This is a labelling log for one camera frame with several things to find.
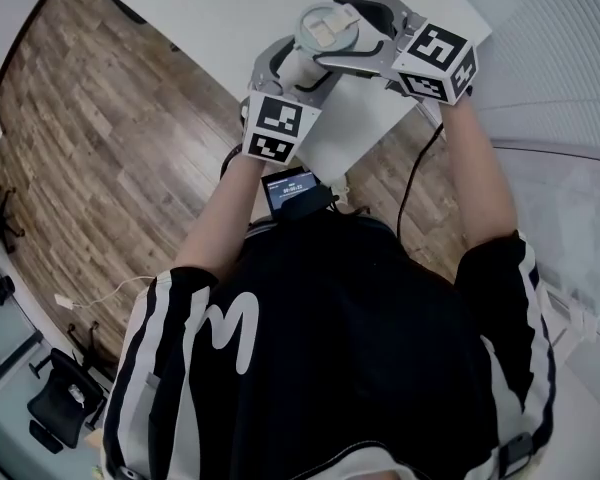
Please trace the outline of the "white window blinds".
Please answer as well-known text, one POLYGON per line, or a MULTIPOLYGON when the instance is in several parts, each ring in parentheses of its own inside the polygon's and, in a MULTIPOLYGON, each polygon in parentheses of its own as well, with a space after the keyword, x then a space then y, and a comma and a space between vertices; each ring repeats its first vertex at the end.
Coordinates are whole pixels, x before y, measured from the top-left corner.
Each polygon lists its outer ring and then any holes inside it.
POLYGON ((600 0, 468 0, 491 27, 472 102, 494 139, 600 153, 600 0))

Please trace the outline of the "white square table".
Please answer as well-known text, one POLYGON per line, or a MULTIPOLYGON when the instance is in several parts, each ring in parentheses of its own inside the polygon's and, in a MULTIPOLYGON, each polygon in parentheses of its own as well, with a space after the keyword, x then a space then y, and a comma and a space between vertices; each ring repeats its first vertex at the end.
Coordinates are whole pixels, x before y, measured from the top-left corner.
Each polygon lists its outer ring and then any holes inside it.
MULTIPOLYGON (((300 13, 329 0, 121 0, 202 67, 236 100, 248 94, 254 61, 290 35, 300 13)), ((476 44, 492 32, 468 0, 401 0, 476 44)), ((330 183, 343 176, 416 105, 378 79, 344 76, 297 156, 330 183)))

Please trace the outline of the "person's left forearm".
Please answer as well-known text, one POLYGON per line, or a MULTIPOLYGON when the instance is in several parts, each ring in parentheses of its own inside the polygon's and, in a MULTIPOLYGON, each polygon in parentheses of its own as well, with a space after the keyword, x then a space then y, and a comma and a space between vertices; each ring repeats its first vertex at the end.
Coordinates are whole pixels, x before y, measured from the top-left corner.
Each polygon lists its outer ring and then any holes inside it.
POLYGON ((220 279, 245 240, 265 163, 238 155, 188 233, 174 265, 195 267, 220 279))

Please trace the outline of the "person's right forearm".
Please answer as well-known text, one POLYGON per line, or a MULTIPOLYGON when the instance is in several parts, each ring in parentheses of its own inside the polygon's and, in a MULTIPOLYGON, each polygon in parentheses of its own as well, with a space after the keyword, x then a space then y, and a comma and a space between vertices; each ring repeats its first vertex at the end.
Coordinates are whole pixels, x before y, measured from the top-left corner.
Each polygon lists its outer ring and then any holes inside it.
POLYGON ((471 249, 506 258, 518 242, 518 219, 508 181, 471 99, 441 107, 461 222, 471 249))

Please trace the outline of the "black harness buckle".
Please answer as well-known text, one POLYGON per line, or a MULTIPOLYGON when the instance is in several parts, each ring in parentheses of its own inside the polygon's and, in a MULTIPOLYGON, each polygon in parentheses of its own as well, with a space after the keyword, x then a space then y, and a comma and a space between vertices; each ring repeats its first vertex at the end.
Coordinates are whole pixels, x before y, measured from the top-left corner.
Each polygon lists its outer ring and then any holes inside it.
POLYGON ((505 480, 524 469, 533 457, 532 436, 523 432, 499 449, 498 478, 505 480))

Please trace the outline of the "white lidded cup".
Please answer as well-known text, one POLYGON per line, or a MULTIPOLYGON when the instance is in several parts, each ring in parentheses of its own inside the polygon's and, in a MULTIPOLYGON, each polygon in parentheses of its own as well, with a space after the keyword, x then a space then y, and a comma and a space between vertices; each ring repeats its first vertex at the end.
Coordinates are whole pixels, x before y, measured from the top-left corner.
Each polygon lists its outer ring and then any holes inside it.
POLYGON ((295 49, 287 55, 278 69, 280 81, 285 89, 291 89, 295 85, 310 88, 327 73, 328 71, 316 64, 310 56, 295 49))

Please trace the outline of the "black chest device with screen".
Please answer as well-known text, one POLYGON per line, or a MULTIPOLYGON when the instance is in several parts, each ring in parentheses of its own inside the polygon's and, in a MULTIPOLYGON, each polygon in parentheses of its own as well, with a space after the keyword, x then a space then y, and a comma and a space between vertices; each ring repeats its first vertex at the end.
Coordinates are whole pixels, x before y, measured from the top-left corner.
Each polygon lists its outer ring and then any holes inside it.
POLYGON ((293 221, 331 207, 337 196, 311 171, 295 167, 261 179, 270 215, 276 221, 293 221))

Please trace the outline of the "person's black white striped shirt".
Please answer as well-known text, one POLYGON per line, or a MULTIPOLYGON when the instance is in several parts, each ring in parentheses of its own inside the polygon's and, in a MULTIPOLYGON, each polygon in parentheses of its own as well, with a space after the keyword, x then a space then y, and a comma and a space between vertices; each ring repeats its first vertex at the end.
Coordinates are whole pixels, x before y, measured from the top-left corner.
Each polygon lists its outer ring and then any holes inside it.
POLYGON ((553 432, 556 366, 534 252, 470 249, 454 282, 365 217, 257 233, 222 279, 138 296, 104 420, 106 480, 500 480, 553 432))

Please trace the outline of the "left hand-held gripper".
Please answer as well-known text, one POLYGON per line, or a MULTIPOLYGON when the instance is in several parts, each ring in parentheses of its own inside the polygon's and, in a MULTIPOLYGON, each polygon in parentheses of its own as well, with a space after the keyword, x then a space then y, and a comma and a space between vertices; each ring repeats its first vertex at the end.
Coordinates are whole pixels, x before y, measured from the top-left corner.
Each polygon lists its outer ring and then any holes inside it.
POLYGON ((249 157, 288 165, 316 124, 340 73, 327 71, 311 86, 294 84, 285 90, 279 68, 295 45, 288 35, 273 42, 255 59, 249 95, 242 102, 243 139, 241 152, 249 157))

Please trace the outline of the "light wooden table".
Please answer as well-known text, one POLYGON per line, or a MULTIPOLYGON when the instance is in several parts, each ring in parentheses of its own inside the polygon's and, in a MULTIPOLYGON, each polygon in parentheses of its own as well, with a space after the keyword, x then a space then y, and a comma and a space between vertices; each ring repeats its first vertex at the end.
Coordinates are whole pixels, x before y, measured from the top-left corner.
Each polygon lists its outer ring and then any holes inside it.
POLYGON ((96 428, 91 431, 85 438, 85 442, 92 448, 96 449, 99 454, 99 465, 101 468, 105 466, 105 452, 103 447, 103 429, 96 428))

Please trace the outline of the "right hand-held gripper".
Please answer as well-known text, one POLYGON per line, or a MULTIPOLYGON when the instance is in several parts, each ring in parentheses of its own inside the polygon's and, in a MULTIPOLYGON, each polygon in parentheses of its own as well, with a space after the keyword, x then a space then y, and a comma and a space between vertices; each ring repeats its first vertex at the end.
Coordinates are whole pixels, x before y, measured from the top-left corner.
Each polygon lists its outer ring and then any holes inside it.
POLYGON ((349 4, 389 40, 370 51, 313 56, 321 68, 356 77, 382 77, 413 97, 454 105, 478 71, 474 43, 428 19, 401 0, 333 0, 349 4))

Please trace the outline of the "round grey-white plastic disc part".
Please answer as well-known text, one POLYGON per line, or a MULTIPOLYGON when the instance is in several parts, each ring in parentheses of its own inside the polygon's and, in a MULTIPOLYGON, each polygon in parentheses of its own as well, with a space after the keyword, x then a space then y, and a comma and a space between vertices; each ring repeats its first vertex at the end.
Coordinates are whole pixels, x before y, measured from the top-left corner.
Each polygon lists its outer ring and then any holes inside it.
POLYGON ((360 20, 360 13, 350 4, 314 4, 296 21, 295 43, 308 55, 351 51, 359 37, 360 20))

